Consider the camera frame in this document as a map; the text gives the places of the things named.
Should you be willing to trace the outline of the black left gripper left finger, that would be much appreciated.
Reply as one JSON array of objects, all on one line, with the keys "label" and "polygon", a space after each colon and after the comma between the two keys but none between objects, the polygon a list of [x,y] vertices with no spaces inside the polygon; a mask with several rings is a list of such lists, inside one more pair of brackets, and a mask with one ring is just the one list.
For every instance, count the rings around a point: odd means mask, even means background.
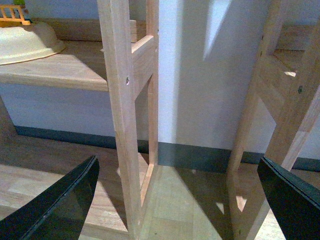
[{"label": "black left gripper left finger", "polygon": [[77,240],[100,172],[91,156],[26,205],[0,221],[2,240]]}]

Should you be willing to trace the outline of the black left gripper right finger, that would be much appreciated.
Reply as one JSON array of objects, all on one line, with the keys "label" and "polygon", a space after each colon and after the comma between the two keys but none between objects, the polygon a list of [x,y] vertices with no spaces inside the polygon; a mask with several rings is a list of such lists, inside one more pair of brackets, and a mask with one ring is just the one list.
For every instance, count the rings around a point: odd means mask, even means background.
[{"label": "black left gripper right finger", "polygon": [[320,190],[262,157],[257,173],[267,202],[287,240],[320,238]]}]

